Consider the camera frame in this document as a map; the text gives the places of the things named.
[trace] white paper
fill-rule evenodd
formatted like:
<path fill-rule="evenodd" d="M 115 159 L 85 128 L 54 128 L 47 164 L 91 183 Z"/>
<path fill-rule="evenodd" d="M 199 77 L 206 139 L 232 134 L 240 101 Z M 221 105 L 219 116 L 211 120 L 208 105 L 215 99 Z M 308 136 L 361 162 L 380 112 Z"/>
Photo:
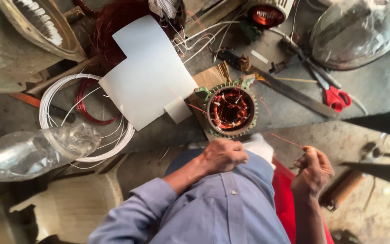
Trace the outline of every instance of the white paper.
<path fill-rule="evenodd" d="M 113 36 L 127 59 L 105 75 L 99 84 L 124 117 L 139 131 L 165 113 L 165 106 L 186 99 L 197 88 L 171 41 L 148 15 Z"/>
<path fill-rule="evenodd" d="M 171 119 L 174 120 L 176 124 L 185 120 L 192 114 L 181 96 L 177 97 L 174 99 L 174 101 L 166 105 L 165 111 L 171 116 Z"/>
<path fill-rule="evenodd" d="M 254 55 L 256 58 L 258 58 L 259 60 L 261 60 L 265 64 L 267 64 L 269 62 L 269 60 L 267 58 L 265 58 L 263 55 L 257 53 L 255 50 L 252 50 L 251 54 Z"/>

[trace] clear plastic bottle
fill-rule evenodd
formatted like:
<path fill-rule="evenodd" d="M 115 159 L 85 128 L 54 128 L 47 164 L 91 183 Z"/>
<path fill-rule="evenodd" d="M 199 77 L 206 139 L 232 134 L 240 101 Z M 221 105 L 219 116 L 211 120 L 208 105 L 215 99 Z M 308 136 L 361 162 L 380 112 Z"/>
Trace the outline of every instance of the clear plastic bottle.
<path fill-rule="evenodd" d="M 21 131 L 0 138 L 0 181 L 43 175 L 94 152 L 100 134 L 88 124 Z"/>

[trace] man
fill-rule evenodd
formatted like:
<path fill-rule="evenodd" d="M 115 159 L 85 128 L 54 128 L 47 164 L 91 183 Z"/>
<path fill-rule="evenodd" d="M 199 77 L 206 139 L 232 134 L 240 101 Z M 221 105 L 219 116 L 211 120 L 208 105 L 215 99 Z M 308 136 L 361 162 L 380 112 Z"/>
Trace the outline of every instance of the man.
<path fill-rule="evenodd" d="M 322 244 L 326 236 L 318 197 L 334 171 L 324 153 L 310 146 L 304 151 L 295 161 L 300 172 L 291 185 L 296 243 Z M 240 142 L 214 140 L 204 151 L 182 153 L 168 170 L 164 178 L 132 190 L 89 243 L 144 243 L 157 221 L 152 244 L 290 243 L 275 214 L 274 169 Z"/>

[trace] plastic bag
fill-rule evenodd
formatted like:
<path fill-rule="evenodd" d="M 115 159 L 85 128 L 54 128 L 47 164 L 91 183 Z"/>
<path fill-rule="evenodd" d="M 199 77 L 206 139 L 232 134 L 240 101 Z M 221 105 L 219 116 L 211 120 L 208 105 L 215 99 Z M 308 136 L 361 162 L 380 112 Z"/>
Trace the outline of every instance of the plastic bag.
<path fill-rule="evenodd" d="M 390 52 L 390 0 L 333 4 L 311 34 L 313 57 L 336 70 L 356 69 Z"/>
<path fill-rule="evenodd" d="M 94 152 L 100 134 L 88 124 L 21 131 L 0 138 L 0 181 L 43 175 Z"/>

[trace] blue shirt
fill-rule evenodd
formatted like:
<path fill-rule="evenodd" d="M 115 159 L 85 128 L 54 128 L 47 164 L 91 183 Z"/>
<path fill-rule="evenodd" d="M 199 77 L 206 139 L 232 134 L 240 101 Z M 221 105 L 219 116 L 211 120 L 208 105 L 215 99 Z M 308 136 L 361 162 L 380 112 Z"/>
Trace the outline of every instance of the blue shirt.
<path fill-rule="evenodd" d="M 182 153 L 167 173 L 201 152 Z M 149 226 L 159 221 L 151 244 L 289 244 L 275 213 L 273 168 L 260 156 L 247 153 L 247 164 L 207 176 L 181 196 L 160 178 L 132 190 L 131 197 L 91 233 L 88 243 L 144 243 Z"/>

